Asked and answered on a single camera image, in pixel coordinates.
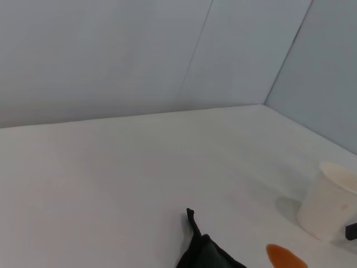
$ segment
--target white wall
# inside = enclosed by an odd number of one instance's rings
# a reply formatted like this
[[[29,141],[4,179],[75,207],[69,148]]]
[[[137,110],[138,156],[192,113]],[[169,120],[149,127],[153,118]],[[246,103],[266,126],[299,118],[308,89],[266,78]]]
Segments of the white wall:
[[[357,154],[357,1],[315,0],[267,105]]]
[[[264,103],[310,1],[213,1],[182,98],[201,108]]]
[[[269,2],[214,0],[202,33],[211,0],[4,0],[0,127],[261,103],[306,0]]]

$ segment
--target black object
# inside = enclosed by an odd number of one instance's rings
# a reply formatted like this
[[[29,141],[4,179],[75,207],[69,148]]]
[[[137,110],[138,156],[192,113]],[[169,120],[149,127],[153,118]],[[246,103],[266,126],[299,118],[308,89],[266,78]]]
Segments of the black object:
[[[345,236],[349,241],[357,239],[357,223],[346,226]]]
[[[187,208],[187,217],[194,231],[189,249],[182,255],[177,268],[246,268],[235,261],[208,234],[201,235],[194,219],[194,211]]]

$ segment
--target white tabletop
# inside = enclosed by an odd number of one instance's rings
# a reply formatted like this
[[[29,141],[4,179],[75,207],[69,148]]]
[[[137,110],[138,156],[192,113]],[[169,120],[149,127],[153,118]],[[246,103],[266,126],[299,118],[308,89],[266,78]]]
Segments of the white tabletop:
[[[355,268],[357,243],[295,224],[319,161],[357,157],[265,106],[0,130],[0,267],[175,267],[202,233],[248,268],[267,243]]]

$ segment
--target cup rim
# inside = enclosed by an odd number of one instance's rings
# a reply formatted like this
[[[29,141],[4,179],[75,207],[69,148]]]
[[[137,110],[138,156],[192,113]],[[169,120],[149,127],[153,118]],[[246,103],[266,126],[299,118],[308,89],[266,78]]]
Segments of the cup rim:
[[[330,174],[331,169],[334,169],[334,172],[336,172],[336,170],[338,170],[339,172],[346,173],[348,176],[353,178],[356,181],[356,187],[352,188],[350,186],[343,184],[341,180],[334,179]],[[331,183],[341,187],[342,189],[344,189],[350,193],[357,195],[357,174],[355,174],[353,171],[347,169],[346,167],[344,167],[340,164],[334,163],[334,162],[321,162],[320,170],[324,174],[324,177],[328,181],[330,181]]]

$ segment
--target white paper cup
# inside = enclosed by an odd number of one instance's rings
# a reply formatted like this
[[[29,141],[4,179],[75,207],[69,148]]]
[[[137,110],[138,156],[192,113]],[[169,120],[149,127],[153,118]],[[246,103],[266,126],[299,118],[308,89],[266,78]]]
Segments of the white paper cup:
[[[332,240],[357,214],[357,175],[345,167],[323,162],[321,174],[298,213],[298,224],[320,240]]]

